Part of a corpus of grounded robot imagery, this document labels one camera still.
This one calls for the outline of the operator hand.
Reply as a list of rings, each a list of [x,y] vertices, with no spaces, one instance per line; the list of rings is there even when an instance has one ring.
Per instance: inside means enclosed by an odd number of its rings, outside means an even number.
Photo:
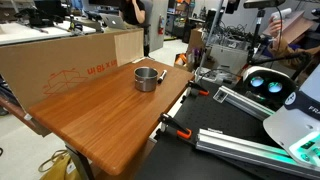
[[[279,35],[279,31],[282,29],[282,21],[270,18],[268,27],[270,35],[273,38],[276,38]]]

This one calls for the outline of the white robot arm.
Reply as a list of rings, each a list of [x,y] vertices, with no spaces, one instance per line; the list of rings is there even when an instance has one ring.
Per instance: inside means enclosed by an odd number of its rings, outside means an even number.
[[[296,162],[320,168],[320,65],[263,127]]]

